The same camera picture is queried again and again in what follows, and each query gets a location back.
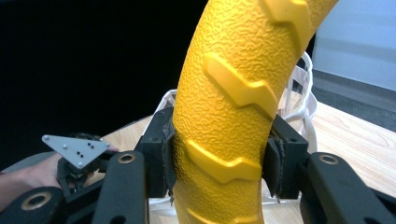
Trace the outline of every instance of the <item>gray floor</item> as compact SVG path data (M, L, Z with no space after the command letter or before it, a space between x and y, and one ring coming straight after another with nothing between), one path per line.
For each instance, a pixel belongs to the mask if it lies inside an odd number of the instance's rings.
M319 102L396 132L396 91L313 71Z

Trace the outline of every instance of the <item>white wall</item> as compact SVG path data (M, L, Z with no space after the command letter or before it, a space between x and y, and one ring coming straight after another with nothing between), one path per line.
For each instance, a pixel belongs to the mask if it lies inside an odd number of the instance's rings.
M396 0L339 0L312 60L316 70L396 91Z

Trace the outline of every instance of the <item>wooden table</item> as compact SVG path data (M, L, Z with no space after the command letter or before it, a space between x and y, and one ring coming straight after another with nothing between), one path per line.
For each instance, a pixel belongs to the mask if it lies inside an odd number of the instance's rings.
M104 138L121 151L134 149L150 117L119 129ZM346 160L367 184L396 197L396 133L318 103L313 118L318 151ZM263 206L265 223L303 223L298 203ZM150 213L151 223L177 223L176 217Z

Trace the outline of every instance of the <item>yellow tire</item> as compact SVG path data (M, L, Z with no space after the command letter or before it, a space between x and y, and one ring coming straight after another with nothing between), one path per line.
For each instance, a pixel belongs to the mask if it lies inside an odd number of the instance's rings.
M263 223L262 158L297 60L336 0L209 0L177 87L180 223Z

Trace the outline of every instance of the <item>human hand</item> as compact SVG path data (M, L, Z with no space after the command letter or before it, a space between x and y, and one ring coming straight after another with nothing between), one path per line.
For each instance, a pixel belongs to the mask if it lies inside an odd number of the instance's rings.
M46 160L28 167L27 172L27 184L33 189L40 187L56 187L61 186L57 180L58 172L58 161L61 159L61 155L56 153Z

